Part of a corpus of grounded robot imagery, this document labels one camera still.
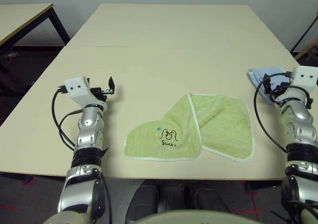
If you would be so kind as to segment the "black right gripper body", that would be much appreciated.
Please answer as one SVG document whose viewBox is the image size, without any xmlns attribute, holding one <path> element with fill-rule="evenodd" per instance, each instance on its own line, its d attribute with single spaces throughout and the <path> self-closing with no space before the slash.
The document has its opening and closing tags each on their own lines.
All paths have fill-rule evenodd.
<svg viewBox="0 0 318 224">
<path fill-rule="evenodd" d="M 280 83 L 280 85 L 277 85 L 276 88 L 270 92 L 269 94 L 270 98 L 277 98 L 280 95 L 282 95 L 286 91 L 289 85 L 290 85 L 289 82 L 282 82 Z"/>
</svg>

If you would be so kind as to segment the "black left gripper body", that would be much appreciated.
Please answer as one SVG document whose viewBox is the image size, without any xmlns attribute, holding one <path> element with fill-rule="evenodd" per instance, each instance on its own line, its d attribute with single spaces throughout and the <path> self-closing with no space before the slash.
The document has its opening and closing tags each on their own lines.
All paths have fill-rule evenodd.
<svg viewBox="0 0 318 224">
<path fill-rule="evenodd" d="M 90 92 L 100 101 L 105 102 L 107 100 L 107 95 L 113 95 L 115 92 L 115 87 L 110 87 L 103 90 L 101 87 L 94 87 L 90 89 Z"/>
</svg>

